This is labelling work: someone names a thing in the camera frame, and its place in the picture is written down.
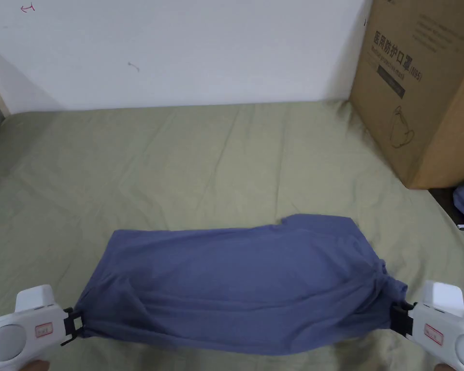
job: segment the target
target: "cardboard box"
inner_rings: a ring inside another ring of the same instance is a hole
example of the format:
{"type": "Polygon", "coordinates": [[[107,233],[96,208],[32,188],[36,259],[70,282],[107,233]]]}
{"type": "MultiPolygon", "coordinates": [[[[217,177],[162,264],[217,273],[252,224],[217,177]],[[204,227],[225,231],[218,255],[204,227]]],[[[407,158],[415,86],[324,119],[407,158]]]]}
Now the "cardboard box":
{"type": "Polygon", "coordinates": [[[374,0],[350,101],[408,188],[464,180],[464,0],[374,0]]]}

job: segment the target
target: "round button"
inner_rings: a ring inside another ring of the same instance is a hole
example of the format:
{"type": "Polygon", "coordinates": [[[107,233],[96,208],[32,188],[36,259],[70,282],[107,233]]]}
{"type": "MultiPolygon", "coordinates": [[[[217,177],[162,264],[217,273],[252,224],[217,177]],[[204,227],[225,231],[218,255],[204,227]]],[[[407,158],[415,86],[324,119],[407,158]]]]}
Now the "round button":
{"type": "Polygon", "coordinates": [[[0,328],[0,362],[19,355],[26,346],[26,330],[19,325],[0,328]]]}

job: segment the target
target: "red label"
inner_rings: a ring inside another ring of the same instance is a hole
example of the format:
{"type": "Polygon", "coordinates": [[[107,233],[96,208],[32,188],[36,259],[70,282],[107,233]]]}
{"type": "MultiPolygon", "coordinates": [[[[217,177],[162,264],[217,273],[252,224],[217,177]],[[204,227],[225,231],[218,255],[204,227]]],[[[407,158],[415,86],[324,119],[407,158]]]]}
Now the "red label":
{"type": "Polygon", "coordinates": [[[53,324],[49,322],[47,324],[38,325],[34,328],[34,332],[36,333],[36,337],[49,335],[53,332],[53,324]]]}
{"type": "Polygon", "coordinates": [[[424,334],[432,339],[439,346],[443,345],[443,334],[437,329],[431,327],[430,325],[424,325],[424,334]]]}

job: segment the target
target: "hand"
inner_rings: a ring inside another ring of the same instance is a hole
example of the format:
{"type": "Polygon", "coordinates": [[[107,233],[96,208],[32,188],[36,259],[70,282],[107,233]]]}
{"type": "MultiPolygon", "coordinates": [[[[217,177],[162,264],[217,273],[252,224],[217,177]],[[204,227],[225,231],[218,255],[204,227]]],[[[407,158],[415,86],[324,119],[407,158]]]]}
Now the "hand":
{"type": "Polygon", "coordinates": [[[48,371],[49,368],[50,363],[46,362],[46,360],[34,360],[21,368],[20,371],[48,371]]]}
{"type": "Polygon", "coordinates": [[[434,371],[455,371],[449,365],[444,365],[443,363],[436,365],[434,371]]]}

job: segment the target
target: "bed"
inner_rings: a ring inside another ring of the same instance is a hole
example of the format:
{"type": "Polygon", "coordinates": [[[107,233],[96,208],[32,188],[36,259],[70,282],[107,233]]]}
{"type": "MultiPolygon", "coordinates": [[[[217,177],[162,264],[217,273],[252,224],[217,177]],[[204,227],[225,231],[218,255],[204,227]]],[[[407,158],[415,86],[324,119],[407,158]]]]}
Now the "bed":
{"type": "MultiPolygon", "coordinates": [[[[351,217],[418,300],[464,291],[464,232],[394,176],[348,102],[23,113],[0,128],[0,315],[48,283],[73,306],[114,229],[252,227],[351,217]]],[[[431,370],[390,330],[286,357],[75,341],[52,370],[431,370]]]]}

